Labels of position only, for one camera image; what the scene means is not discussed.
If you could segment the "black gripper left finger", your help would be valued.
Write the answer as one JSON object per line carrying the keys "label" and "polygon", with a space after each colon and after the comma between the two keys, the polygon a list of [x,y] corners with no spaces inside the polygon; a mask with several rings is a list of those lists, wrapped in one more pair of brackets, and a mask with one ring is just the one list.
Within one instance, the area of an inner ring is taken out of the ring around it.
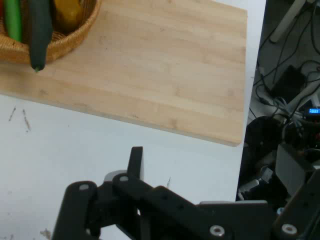
{"label": "black gripper left finger", "polygon": [[132,240],[198,240],[188,211],[195,207],[164,187],[141,180],[143,147],[131,149],[127,170],[97,186],[70,184],[64,193],[52,238],[98,240],[116,225]]}

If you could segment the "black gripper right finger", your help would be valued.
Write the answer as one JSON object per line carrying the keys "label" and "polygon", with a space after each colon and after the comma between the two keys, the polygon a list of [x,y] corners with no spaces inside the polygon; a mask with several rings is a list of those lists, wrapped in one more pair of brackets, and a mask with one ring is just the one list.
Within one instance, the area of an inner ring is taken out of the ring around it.
{"label": "black gripper right finger", "polygon": [[313,172],[272,225],[273,240],[320,238],[320,170]]}

